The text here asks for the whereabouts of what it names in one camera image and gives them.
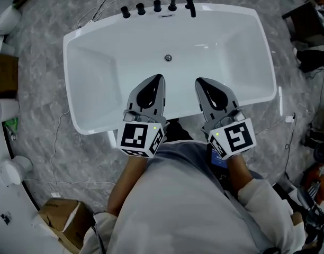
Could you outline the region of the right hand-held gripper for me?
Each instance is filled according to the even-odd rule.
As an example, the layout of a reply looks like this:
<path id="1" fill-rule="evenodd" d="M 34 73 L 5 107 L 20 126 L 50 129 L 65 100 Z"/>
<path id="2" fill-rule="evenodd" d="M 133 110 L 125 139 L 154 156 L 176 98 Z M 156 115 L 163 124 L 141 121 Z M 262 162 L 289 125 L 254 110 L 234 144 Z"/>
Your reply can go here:
<path id="1" fill-rule="evenodd" d="M 199 77 L 195 81 L 195 90 L 205 117 L 202 131 L 223 160 L 256 146 L 251 119 L 244 116 L 234 92 L 228 86 Z"/>

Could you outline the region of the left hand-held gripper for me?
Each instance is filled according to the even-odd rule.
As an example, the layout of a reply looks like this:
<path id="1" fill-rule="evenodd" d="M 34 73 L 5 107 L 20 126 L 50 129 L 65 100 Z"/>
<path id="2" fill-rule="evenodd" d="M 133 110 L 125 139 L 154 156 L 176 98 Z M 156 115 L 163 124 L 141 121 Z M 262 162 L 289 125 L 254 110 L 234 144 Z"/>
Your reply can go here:
<path id="1" fill-rule="evenodd" d="M 128 156 L 154 157 L 165 137 L 164 107 L 163 75 L 153 75 L 142 81 L 129 95 L 127 110 L 118 129 L 117 148 Z"/>

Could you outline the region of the person's left forearm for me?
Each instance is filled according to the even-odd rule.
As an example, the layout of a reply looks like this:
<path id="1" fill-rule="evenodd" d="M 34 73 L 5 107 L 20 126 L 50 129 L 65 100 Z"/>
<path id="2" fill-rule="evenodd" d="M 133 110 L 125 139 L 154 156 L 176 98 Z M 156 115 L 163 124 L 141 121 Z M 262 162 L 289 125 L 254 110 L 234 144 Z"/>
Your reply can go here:
<path id="1" fill-rule="evenodd" d="M 136 182 L 142 176 L 147 168 L 147 158 L 129 157 L 128 162 L 114 185 L 107 204 L 107 212 L 119 216 L 120 210 L 135 186 Z"/>

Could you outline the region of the person's right forearm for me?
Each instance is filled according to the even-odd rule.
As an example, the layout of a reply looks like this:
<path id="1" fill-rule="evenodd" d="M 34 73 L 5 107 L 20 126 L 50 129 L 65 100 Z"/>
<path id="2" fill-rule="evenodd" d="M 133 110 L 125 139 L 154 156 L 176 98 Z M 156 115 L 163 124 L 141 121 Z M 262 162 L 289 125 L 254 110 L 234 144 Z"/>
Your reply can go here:
<path id="1" fill-rule="evenodd" d="M 242 188 L 253 180 L 253 177 L 241 154 L 227 159 L 227 167 L 233 191 L 238 194 Z"/>

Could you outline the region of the brown cardboard box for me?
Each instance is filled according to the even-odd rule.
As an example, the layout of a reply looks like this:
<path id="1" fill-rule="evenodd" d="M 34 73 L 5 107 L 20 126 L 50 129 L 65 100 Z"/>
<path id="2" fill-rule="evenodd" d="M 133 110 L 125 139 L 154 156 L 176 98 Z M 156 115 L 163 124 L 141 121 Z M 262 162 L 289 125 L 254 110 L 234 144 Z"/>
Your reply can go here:
<path id="1" fill-rule="evenodd" d="M 95 224 L 93 213 L 76 199 L 51 198 L 38 213 L 72 254 L 79 254 L 86 232 Z"/>

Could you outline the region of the person's black trousers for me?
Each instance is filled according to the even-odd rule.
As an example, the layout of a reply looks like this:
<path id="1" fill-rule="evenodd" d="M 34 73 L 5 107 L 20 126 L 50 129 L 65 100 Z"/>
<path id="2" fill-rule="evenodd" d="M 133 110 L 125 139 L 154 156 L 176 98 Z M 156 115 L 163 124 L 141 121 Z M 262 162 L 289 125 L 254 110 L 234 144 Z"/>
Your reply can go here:
<path id="1" fill-rule="evenodd" d="M 184 130 L 179 123 L 179 119 L 168 120 L 169 124 L 166 128 L 165 142 L 174 142 L 174 141 L 182 141 L 182 140 L 192 140 L 193 138 L 190 134 Z"/>

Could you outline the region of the blue screen phone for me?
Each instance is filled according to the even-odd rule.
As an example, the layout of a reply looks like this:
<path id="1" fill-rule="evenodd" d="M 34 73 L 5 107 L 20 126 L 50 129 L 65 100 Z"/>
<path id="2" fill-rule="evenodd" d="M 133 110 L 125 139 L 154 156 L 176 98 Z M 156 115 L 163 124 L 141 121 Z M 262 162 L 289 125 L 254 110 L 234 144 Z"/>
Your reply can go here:
<path id="1" fill-rule="evenodd" d="M 212 165 L 227 169 L 227 162 L 220 157 L 215 149 L 211 150 L 210 163 Z"/>

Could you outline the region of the black curved faucet spout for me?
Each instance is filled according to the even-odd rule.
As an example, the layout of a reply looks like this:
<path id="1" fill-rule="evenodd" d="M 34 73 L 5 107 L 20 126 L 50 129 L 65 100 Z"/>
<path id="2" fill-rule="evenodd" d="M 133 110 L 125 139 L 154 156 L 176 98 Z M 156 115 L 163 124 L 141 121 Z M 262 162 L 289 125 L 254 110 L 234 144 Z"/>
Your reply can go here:
<path id="1" fill-rule="evenodd" d="M 194 6 L 194 2 L 191 2 L 190 0 L 186 0 L 186 2 L 189 3 L 189 5 L 190 5 L 191 17 L 195 18 L 196 17 L 196 9 Z M 172 12 L 177 10 L 176 0 L 171 0 L 170 5 L 168 6 L 168 9 Z"/>

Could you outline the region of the person's pale sweatshirt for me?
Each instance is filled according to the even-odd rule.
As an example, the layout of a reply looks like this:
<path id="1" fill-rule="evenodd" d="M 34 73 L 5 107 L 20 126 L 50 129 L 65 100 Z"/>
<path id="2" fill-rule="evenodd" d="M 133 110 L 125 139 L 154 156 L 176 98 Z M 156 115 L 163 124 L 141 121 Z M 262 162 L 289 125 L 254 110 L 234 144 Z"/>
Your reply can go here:
<path id="1" fill-rule="evenodd" d="M 302 216 L 271 184 L 253 180 L 238 194 L 206 163 L 197 141 L 162 144 L 119 216 L 96 214 L 79 254 L 294 254 L 306 233 Z"/>

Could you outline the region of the dark wooden table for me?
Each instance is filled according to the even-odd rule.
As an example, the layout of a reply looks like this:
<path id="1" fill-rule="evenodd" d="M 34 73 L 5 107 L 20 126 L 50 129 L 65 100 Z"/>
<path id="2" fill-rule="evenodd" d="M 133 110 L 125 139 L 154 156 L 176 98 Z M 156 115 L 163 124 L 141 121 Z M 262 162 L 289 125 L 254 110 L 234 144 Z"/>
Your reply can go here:
<path id="1" fill-rule="evenodd" d="M 308 47 L 324 45 L 324 26 L 312 3 L 303 4 L 282 15 L 292 43 L 304 43 Z"/>

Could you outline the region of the orange case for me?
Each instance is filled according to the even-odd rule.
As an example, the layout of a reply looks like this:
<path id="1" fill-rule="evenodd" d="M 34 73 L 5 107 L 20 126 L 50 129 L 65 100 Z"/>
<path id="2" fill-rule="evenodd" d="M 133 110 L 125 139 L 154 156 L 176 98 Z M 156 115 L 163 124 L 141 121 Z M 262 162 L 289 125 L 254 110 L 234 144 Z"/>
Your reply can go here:
<path id="1" fill-rule="evenodd" d="M 304 172 L 302 186 L 321 205 L 324 201 L 324 165 L 314 164 Z"/>

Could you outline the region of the green plastic bag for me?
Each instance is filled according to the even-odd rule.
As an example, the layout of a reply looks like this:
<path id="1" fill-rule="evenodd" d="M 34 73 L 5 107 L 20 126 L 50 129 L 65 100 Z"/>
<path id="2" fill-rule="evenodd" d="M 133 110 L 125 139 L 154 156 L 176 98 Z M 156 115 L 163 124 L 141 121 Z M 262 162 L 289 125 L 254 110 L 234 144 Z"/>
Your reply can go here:
<path id="1" fill-rule="evenodd" d="M 13 118 L 3 122 L 6 129 L 9 131 L 10 134 L 16 134 L 18 128 L 18 118 Z"/>

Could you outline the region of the closed cardboard box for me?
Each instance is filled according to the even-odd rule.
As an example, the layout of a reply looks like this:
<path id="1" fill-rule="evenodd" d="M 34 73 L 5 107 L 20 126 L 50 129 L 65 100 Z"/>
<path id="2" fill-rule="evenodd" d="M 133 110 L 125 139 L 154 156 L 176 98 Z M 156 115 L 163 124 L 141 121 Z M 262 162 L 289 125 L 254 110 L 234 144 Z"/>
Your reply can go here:
<path id="1" fill-rule="evenodd" d="M 0 54 L 0 98 L 16 98 L 19 58 Z"/>

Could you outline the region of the black equipment bundle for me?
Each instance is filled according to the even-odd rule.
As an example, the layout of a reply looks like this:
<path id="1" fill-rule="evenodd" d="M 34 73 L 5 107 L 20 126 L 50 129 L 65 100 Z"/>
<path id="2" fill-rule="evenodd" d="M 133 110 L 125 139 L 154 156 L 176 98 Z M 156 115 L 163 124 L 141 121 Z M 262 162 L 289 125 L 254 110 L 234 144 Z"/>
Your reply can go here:
<path id="1" fill-rule="evenodd" d="M 307 212 L 303 217 L 304 228 L 308 234 L 305 243 L 316 242 L 319 251 L 324 242 L 324 211 L 302 186 L 298 188 L 298 200 Z"/>

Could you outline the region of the white display platform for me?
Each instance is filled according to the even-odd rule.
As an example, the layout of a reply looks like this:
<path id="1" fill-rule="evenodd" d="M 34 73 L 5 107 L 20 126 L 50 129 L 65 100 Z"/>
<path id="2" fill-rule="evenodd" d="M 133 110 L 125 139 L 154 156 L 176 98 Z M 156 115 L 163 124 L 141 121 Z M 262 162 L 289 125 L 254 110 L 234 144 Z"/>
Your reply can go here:
<path id="1" fill-rule="evenodd" d="M 0 162 L 10 159 L 2 124 L 0 124 Z M 0 179 L 0 215 L 7 214 L 9 225 L 0 217 L 0 254 L 62 254 L 63 246 L 56 238 L 42 235 L 32 226 L 38 210 L 24 186 L 6 187 Z"/>

